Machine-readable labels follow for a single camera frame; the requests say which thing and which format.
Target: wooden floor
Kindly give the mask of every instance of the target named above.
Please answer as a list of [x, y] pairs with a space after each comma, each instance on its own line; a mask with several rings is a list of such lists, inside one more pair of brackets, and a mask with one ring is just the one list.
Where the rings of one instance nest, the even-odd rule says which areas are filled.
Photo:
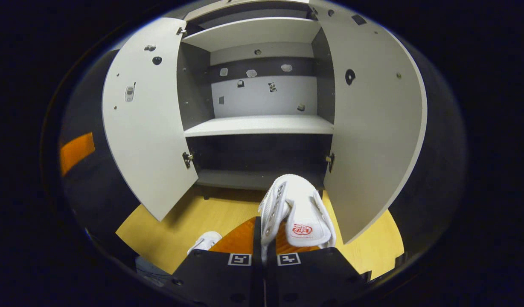
[[[163, 221], [158, 222], [141, 204], [116, 234], [139, 255], [172, 274], [202, 233], [216, 231], [224, 236], [257, 216], [264, 194], [262, 191], [217, 189], [209, 200], [204, 200], [200, 190], [193, 187]], [[344, 245], [326, 191], [323, 203], [336, 228], [336, 247], [357, 272], [371, 270], [372, 278], [376, 278], [394, 268], [395, 258], [404, 253], [404, 247], [389, 211], [355, 241]]]

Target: orange object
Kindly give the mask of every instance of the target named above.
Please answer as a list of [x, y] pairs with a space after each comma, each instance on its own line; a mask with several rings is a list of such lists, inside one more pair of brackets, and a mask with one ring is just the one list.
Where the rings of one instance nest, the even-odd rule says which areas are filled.
[[[253, 239], [254, 239], [254, 222], [256, 217], [250, 218], [237, 226], [235, 229], [225, 235], [219, 242], [217, 242], [210, 251], [225, 252], [225, 253], [253, 253]], [[295, 247], [287, 242], [285, 235], [286, 222], [281, 222], [277, 236], [275, 237], [275, 247], [277, 255], [283, 253], [293, 252], [308, 252], [319, 249], [318, 246], [311, 247]]]
[[93, 133], [89, 132], [83, 136], [79, 136], [65, 144], [59, 152], [59, 159], [61, 161], [61, 176], [70, 171], [70, 169], [89, 156], [95, 151], [95, 144], [93, 143]]

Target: white sneaker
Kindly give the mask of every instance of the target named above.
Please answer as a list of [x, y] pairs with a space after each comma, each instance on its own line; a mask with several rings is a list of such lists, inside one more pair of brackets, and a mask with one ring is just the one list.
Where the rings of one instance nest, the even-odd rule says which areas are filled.
[[285, 235], [292, 246], [336, 246], [336, 231], [317, 189], [303, 177], [283, 175], [275, 179], [258, 207], [262, 220], [262, 262], [268, 259], [268, 246], [285, 218]]
[[190, 254], [190, 252], [194, 249], [203, 249], [204, 251], [208, 251], [213, 245], [215, 245], [217, 242], [219, 242], [222, 239], [222, 236], [215, 231], [209, 231], [201, 235], [199, 239], [195, 242], [194, 246], [190, 247], [190, 249], [186, 252], [186, 255]]

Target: red logo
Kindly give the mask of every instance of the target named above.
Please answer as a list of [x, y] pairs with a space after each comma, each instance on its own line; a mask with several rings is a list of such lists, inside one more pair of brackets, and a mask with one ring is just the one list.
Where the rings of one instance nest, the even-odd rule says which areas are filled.
[[294, 224], [293, 232], [297, 235], [309, 235], [313, 231], [313, 228], [305, 225]]

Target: cabinet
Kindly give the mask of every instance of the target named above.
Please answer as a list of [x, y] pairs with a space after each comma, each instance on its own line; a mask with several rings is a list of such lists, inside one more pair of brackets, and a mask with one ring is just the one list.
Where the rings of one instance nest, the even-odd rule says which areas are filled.
[[118, 52], [104, 85], [105, 132], [159, 221], [194, 183], [266, 190], [295, 173], [327, 189], [348, 242], [404, 186], [426, 119], [415, 62], [354, 12], [298, 4], [317, 20], [249, 18], [184, 33], [186, 20], [163, 17]]

